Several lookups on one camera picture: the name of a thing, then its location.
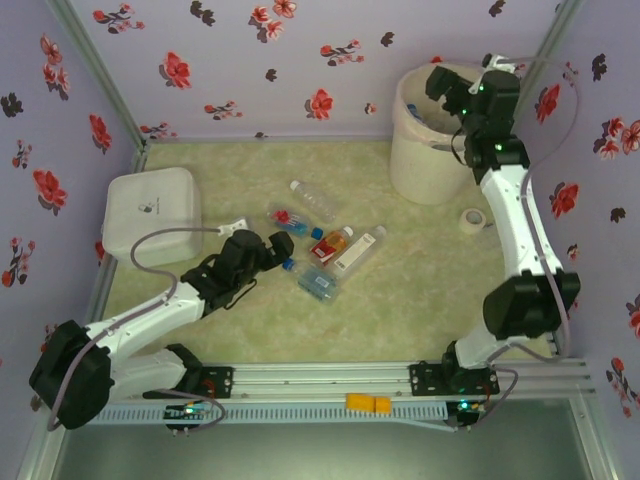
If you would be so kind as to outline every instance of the purple wall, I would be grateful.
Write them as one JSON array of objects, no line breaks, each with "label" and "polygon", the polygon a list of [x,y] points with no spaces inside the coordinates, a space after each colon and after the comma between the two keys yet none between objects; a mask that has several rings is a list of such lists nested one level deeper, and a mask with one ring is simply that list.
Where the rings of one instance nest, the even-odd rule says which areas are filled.
[{"label": "purple wall", "polygon": [[[637,7],[600,0],[579,12],[554,55],[578,71],[579,117],[534,175],[550,240],[582,281],[570,312],[574,354],[588,360],[627,478],[640,470],[640,67],[633,53],[640,31],[630,15]],[[519,128],[534,163],[561,140],[576,105],[559,70],[549,70],[539,90],[538,108],[527,107]]]},{"label": "purple wall", "polygon": [[181,138],[390,135],[404,73],[533,55],[558,2],[72,0],[138,125]]},{"label": "purple wall", "polygon": [[129,171],[134,147],[45,2],[4,2],[0,44],[0,476],[8,479],[35,417],[27,380],[47,331],[84,320],[107,186]]}]

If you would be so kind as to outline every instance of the bottle cap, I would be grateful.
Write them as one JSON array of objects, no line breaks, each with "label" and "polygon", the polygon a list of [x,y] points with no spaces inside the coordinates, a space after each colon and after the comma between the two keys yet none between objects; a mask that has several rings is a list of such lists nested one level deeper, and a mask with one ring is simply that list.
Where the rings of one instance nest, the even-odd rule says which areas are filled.
[{"label": "bottle cap", "polygon": [[293,266],[295,265],[295,260],[293,258],[287,258],[283,263],[282,263],[282,268],[284,268],[285,270],[289,271],[293,268]]},{"label": "bottle cap", "polygon": [[324,232],[322,231],[321,228],[315,227],[313,230],[311,230],[311,238],[315,238],[316,240],[322,240],[323,235],[324,235]]}]

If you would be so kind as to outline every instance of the orange bottle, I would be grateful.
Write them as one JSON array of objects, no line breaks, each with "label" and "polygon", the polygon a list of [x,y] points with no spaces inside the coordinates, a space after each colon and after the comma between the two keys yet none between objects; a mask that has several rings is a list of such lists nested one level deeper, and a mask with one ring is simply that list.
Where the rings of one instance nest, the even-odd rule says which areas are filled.
[{"label": "orange bottle", "polygon": [[347,248],[352,236],[353,229],[351,227],[334,230],[311,249],[311,258],[324,267],[329,263],[329,260]]}]

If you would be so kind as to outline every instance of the tape roll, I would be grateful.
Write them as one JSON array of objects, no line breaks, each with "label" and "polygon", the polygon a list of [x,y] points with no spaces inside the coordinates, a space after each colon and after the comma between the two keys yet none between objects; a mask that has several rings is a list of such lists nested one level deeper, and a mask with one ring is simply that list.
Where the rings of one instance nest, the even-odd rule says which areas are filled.
[{"label": "tape roll", "polygon": [[462,233],[475,235],[487,224],[487,217],[477,208],[467,208],[458,221],[458,226]]}]

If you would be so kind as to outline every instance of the white bucket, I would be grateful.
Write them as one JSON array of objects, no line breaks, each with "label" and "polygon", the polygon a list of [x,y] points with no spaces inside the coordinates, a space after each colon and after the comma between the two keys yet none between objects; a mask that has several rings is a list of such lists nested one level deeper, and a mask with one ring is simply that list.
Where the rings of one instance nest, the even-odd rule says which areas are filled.
[{"label": "white bucket", "polygon": [[[472,67],[437,65],[471,81],[480,76]],[[435,67],[436,64],[428,64],[402,77],[393,104],[391,183],[400,195],[422,205],[451,200],[471,177],[471,170],[460,165],[451,153],[451,137],[460,128],[460,122],[442,109],[444,96],[434,102],[425,94],[427,78]],[[407,104],[416,106],[426,125],[411,114]],[[453,147],[463,159],[463,135],[455,138]]]}]

